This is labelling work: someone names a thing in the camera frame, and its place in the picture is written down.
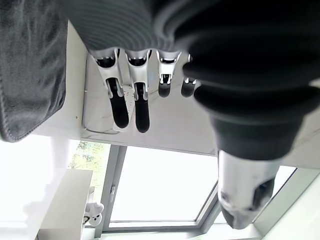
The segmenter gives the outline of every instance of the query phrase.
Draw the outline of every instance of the gray fabric cloth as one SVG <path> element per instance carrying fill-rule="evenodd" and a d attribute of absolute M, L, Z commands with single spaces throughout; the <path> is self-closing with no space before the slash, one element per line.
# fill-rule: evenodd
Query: gray fabric cloth
<path fill-rule="evenodd" d="M 173 51 L 173 39 L 161 38 L 153 21 L 172 0 L 60 0 L 72 25 L 93 55 L 112 47 Z"/>
<path fill-rule="evenodd" d="M 0 135 L 16 142 L 66 95 L 68 20 L 55 0 L 0 0 Z"/>

